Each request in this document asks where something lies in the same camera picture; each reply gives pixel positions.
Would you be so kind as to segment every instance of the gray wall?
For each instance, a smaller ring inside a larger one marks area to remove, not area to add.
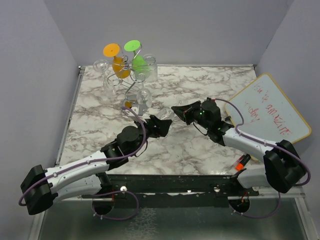
[[[43,0],[2,1],[0,33],[0,239],[26,240],[20,184],[54,165],[78,67]]]
[[[162,64],[257,64],[292,0],[44,0],[79,65],[138,39]]]
[[[312,135],[296,148],[311,169],[304,186],[307,202],[320,233],[320,1],[295,0],[257,66],[270,73],[304,116]]]

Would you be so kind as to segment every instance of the white marble countertop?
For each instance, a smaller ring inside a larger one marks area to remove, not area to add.
[[[152,107],[144,115],[156,114],[163,107],[187,104],[206,97],[230,99],[256,78],[254,68],[159,66],[158,80],[146,83],[152,93]],[[120,111],[124,91],[110,102],[103,91],[102,74],[86,67],[66,136],[60,164],[82,159],[113,141],[133,121]],[[223,117],[224,104],[217,102]],[[149,139],[147,150],[129,158],[112,174],[225,175],[234,174],[232,164],[243,152],[212,142],[193,125],[176,116],[167,137]],[[260,163],[250,161],[247,168]]]

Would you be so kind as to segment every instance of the purple cable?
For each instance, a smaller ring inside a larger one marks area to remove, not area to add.
[[[135,208],[135,211],[130,216],[117,218],[117,217],[99,215],[99,214],[96,213],[96,210],[95,210],[94,206],[92,206],[92,210],[94,212],[93,216],[98,216],[98,217],[103,218],[103,219],[109,219],[109,220],[115,220],[115,221],[124,221],[124,220],[128,220],[128,219],[131,219],[134,216],[136,216],[139,213],[139,200],[138,200],[137,196],[131,191],[112,191],[112,192],[108,192],[108,193],[95,194],[95,195],[92,195],[92,196],[101,197],[101,196],[107,196],[107,195],[112,195],[112,194],[121,194],[121,193],[130,194],[135,199],[136,208]]]
[[[278,192],[278,196],[279,196],[279,199],[278,199],[278,203],[275,207],[275,209],[270,212],[269,214],[267,215],[264,215],[264,216],[252,216],[252,215],[247,215],[247,214],[243,214],[241,212],[238,212],[236,211],[230,204],[229,204],[229,207],[233,210],[233,212],[235,212],[236,214],[238,215],[241,215],[243,217],[246,217],[246,218],[249,218],[249,219],[266,219],[268,217],[271,217],[272,215],[274,215],[280,208],[280,205],[281,205],[281,195],[280,195],[280,192]]]
[[[236,131],[239,135],[241,135],[241,136],[243,136],[243,137],[245,137],[245,138],[247,138],[247,139],[249,139],[249,140],[255,141],[256,143],[265,144],[264,141],[261,141],[261,140],[259,140],[259,139],[256,139],[255,137],[246,135],[246,134],[244,134],[244,133],[242,133],[242,132],[239,131],[238,127],[245,124],[245,119],[244,119],[244,116],[241,114],[240,110],[239,110],[232,102],[230,102],[230,101],[228,101],[228,100],[221,99],[221,98],[216,98],[215,100],[222,101],[222,102],[225,102],[225,103],[227,103],[227,104],[230,104],[230,105],[238,112],[238,114],[239,114],[240,117],[241,117],[241,121],[242,121],[242,122],[239,123],[239,124],[237,124],[234,129],[235,129],[235,131]],[[297,156],[294,155],[293,153],[291,153],[291,152],[287,151],[286,149],[283,149],[282,147],[277,146],[277,145],[275,145],[275,144],[266,143],[265,145],[266,145],[266,146],[269,146],[269,147],[273,147],[273,148],[279,149],[280,151],[282,151],[282,152],[288,154],[289,156],[295,158],[295,159],[305,168],[305,170],[306,170],[306,172],[307,172],[307,179],[306,179],[306,181],[303,182],[303,183],[298,183],[298,184],[296,184],[295,186],[303,186],[303,185],[306,185],[306,184],[310,181],[310,179],[311,179],[310,170],[309,170],[309,168],[301,161],[301,159],[300,159],[299,157],[297,157]],[[240,213],[240,212],[236,211],[230,204],[229,204],[229,206],[231,207],[231,209],[233,209],[233,211],[234,211],[235,213],[237,213],[237,214],[239,214],[239,215],[241,215],[241,216],[243,216],[243,217],[251,218],[251,219],[265,219],[265,218],[271,217],[272,215],[274,215],[274,214],[278,211],[278,209],[279,209],[279,207],[280,207],[280,205],[281,205],[281,195],[280,195],[280,192],[278,192],[278,196],[279,196],[279,200],[278,200],[278,204],[276,205],[275,210],[274,210],[273,212],[267,214],[267,215],[264,215],[264,216],[252,216],[252,215],[243,214],[243,213]]]
[[[142,139],[141,145],[138,147],[137,150],[135,150],[135,151],[133,151],[132,153],[129,153],[129,154],[127,154],[127,155],[117,156],[117,157],[110,157],[110,158],[93,159],[93,160],[89,161],[90,163],[96,163],[96,162],[101,162],[101,161],[106,161],[106,160],[108,160],[108,161],[117,161],[117,160],[121,160],[121,159],[126,159],[126,158],[128,158],[128,157],[131,157],[131,156],[135,155],[137,152],[139,152],[140,149],[143,147],[143,145],[146,143],[147,133],[146,133],[146,128],[145,128],[145,126],[144,126],[144,122],[143,122],[143,121],[139,118],[139,116],[138,116],[134,111],[132,111],[130,108],[128,108],[128,107],[123,107],[123,109],[129,110],[129,111],[136,117],[136,119],[139,121],[139,123],[141,124],[142,132],[143,132],[143,139]],[[72,169],[75,169],[75,168],[78,168],[78,167],[80,167],[80,166],[87,165],[87,164],[88,164],[88,163],[87,163],[86,161],[85,161],[85,162],[78,163],[78,164],[76,164],[76,165],[70,166],[70,167],[68,167],[68,168],[66,168],[66,169],[63,169],[63,170],[61,170],[61,171],[57,171],[57,172],[56,172],[56,175],[63,174],[63,173],[65,173],[65,172],[69,171],[69,170],[72,170]],[[38,184],[42,183],[43,181],[46,181],[46,180],[52,178],[53,176],[54,176],[54,175],[51,174],[51,175],[49,175],[49,176],[46,176],[46,177],[40,179],[39,181],[35,182],[34,184],[32,184],[32,185],[22,194],[22,196],[21,196],[20,199],[19,199],[18,204],[19,204],[20,206],[26,206],[26,205],[27,205],[26,203],[22,203],[22,201],[23,201],[23,199],[25,198],[25,196],[26,196],[35,186],[37,186]]]

